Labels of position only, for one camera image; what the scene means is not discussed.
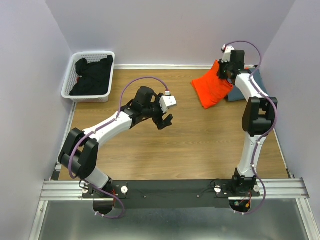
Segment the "orange t shirt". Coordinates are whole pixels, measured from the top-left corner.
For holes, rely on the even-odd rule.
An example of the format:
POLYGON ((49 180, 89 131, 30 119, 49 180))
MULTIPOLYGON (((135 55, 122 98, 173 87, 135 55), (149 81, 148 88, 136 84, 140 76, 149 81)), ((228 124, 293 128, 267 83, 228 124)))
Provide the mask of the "orange t shirt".
POLYGON ((206 74, 191 81, 191 85, 204 109, 209 109, 218 104, 233 89, 231 83, 217 76, 218 71, 219 63, 215 60, 211 69, 206 74))

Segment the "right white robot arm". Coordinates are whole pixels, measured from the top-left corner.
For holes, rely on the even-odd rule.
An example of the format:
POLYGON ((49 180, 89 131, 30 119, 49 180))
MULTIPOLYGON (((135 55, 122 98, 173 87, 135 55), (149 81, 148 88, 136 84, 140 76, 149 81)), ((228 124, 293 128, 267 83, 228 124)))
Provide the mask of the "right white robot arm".
POLYGON ((245 69, 245 52, 232 46, 222 48, 223 57, 218 61, 217 76, 230 80, 244 96, 246 107, 242 117, 244 147, 240 162, 228 190, 241 196, 254 190, 257 181, 257 165, 263 144, 276 124, 278 100, 269 97, 256 83, 254 75, 245 69))

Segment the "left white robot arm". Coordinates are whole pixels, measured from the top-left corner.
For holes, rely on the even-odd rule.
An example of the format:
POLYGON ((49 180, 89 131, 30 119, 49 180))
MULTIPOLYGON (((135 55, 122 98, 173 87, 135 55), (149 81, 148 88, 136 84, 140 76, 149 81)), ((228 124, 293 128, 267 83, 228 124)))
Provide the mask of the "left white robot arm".
POLYGON ((142 86, 135 97, 110 118, 80 130, 72 129, 63 144, 58 162, 67 168, 73 178, 91 184, 101 198, 112 191, 112 179, 97 167, 99 148, 118 134, 151 119, 158 130, 172 125, 173 115, 168 110, 177 105, 169 91, 156 94, 153 89, 142 86))

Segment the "folded blue t shirt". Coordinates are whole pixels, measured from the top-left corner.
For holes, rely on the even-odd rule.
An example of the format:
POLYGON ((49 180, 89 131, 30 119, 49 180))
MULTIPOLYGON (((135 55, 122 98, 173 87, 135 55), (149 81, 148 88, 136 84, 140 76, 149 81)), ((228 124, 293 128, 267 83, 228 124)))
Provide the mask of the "folded blue t shirt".
MULTIPOLYGON (((268 95, 259 69, 253 74, 253 78, 256 84, 261 88, 261 90, 268 95)), ((232 90, 224 98, 228 102, 247 100, 247 97, 243 95, 242 91, 236 85, 233 86, 232 90)))

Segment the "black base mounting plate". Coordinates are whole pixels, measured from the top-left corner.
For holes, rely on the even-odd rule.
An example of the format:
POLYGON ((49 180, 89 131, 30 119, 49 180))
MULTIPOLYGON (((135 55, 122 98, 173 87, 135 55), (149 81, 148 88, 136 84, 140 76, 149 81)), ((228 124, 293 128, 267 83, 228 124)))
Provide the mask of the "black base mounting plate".
POLYGON ((101 192, 91 184, 82 190, 93 200, 93 209, 108 214, 112 209, 235 208, 248 212, 247 203, 259 197, 256 182, 231 179, 115 180, 101 192))

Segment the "black t shirt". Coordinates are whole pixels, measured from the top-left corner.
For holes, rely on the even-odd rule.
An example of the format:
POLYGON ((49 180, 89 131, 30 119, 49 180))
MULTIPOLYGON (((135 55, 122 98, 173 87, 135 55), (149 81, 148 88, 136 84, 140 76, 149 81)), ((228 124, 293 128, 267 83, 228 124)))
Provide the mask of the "black t shirt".
POLYGON ((90 63, 85 58, 78 60, 75 63, 75 72, 78 77, 69 94, 71 96, 105 95, 109 90, 113 62, 112 55, 90 63))

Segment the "white plastic laundry basket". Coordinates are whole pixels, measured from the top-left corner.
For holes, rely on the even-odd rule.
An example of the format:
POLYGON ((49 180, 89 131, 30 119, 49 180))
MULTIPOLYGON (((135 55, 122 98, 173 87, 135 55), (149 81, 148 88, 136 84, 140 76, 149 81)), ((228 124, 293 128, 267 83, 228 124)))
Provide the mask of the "white plastic laundry basket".
POLYGON ((77 83, 78 75, 76 73, 76 62, 81 59, 86 59, 88 63, 99 62, 102 59, 106 59, 108 56, 112 56, 115 60, 116 55, 112 51, 106 50, 91 50, 91 51, 82 51, 73 54, 69 60, 68 67, 66 70, 61 96, 65 99, 72 100, 75 103, 105 103, 109 101, 109 96, 112 89, 113 75, 114 75, 114 66, 113 62, 110 67, 110 77, 109 84, 106 94, 103 95, 80 95, 72 96, 70 95, 71 90, 77 83))

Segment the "aluminium frame rail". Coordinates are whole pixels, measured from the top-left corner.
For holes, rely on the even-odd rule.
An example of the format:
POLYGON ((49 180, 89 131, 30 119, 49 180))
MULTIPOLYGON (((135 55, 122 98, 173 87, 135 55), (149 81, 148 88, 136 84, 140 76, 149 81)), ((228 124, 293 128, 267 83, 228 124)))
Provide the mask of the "aluminium frame rail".
MULTIPOLYGON (((116 179, 182 180, 228 178, 243 147, 244 102, 209 110, 180 104, 172 127, 160 132, 151 123, 113 139, 98 165, 116 179)), ((43 184, 31 232, 33 240, 306 240, 301 205, 308 192, 290 179, 276 134, 267 138, 259 160, 267 199, 261 209, 240 216, 225 208, 128 209, 123 218, 93 212, 76 181, 43 184)))

